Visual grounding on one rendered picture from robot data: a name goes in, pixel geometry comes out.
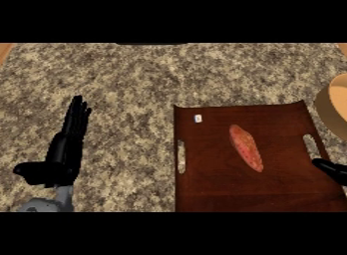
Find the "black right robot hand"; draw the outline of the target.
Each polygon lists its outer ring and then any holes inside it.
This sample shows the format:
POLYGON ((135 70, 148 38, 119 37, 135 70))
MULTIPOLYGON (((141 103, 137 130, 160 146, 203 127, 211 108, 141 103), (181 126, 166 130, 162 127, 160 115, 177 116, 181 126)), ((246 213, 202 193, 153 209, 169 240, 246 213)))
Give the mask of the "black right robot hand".
POLYGON ((347 165, 333 163, 323 158, 313 158, 311 164, 326 173, 339 185, 347 186, 347 165))

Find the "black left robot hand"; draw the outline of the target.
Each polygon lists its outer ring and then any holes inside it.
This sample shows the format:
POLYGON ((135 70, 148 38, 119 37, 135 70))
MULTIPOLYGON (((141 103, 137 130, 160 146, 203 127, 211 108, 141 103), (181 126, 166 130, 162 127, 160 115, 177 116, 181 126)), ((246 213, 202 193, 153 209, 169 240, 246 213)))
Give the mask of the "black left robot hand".
POLYGON ((80 169, 83 137, 91 109, 80 96, 73 96, 64 115, 61 130, 49 142, 43 161, 18 163, 12 173, 29 185, 46 188, 73 184, 80 169))

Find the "dark brown wooden tray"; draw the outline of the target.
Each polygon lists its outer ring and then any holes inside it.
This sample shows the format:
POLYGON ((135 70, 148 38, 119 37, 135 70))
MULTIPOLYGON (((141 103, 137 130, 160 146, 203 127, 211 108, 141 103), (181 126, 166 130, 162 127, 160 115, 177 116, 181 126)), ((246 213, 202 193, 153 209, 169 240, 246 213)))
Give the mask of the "dark brown wooden tray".
POLYGON ((341 185, 311 164, 302 137, 318 137, 302 102, 172 109, 174 209, 347 211, 341 185))

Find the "tan pot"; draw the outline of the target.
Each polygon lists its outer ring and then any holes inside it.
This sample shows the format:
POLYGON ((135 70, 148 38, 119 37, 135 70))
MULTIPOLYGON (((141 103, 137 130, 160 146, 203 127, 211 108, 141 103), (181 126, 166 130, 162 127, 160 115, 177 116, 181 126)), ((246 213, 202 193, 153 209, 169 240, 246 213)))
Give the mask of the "tan pot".
POLYGON ((314 109, 327 129, 347 141, 347 73, 318 91, 314 109))

